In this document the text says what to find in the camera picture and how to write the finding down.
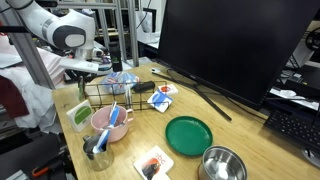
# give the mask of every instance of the blue plastic utensil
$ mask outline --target blue plastic utensil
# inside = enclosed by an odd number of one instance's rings
[[[120,108],[116,106],[112,112],[111,119],[110,119],[110,125],[108,127],[110,127],[110,128],[114,127],[114,124],[117,121],[117,117],[119,115],[119,112],[120,112]],[[97,145],[95,145],[92,149],[93,153],[96,154],[96,153],[103,152],[102,145],[104,145],[107,142],[109,135],[110,135],[110,130],[106,129],[103,131],[103,133],[101,134],[101,136],[99,138]]]

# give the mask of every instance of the green plate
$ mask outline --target green plate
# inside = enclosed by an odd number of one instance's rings
[[[166,138],[174,150],[187,156],[202,155],[213,142],[209,127],[190,116],[172,119],[166,127]]]

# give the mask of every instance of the red cloth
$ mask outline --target red cloth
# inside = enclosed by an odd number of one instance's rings
[[[29,114],[21,93],[9,79],[0,76],[0,87],[0,104],[6,108],[10,118]]]

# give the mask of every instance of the wire rack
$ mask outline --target wire rack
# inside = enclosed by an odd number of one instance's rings
[[[154,109],[148,103],[148,99],[154,94],[158,89],[158,86],[167,85],[166,81],[153,81],[155,87],[144,92],[135,92],[131,88],[131,102],[126,101],[124,93],[115,93],[118,87],[124,87],[126,85],[134,86],[137,84],[142,84],[144,82],[137,83],[112,83],[112,84],[86,84],[85,85],[85,98],[89,100],[91,107],[94,111],[101,109],[104,106],[111,105],[113,101],[117,101],[117,105],[123,106],[126,109],[133,110],[147,110]]]

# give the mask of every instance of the monitor stand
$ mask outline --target monitor stand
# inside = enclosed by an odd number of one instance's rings
[[[320,168],[320,154],[311,151],[310,149],[302,149],[303,156],[309,160],[312,164]]]

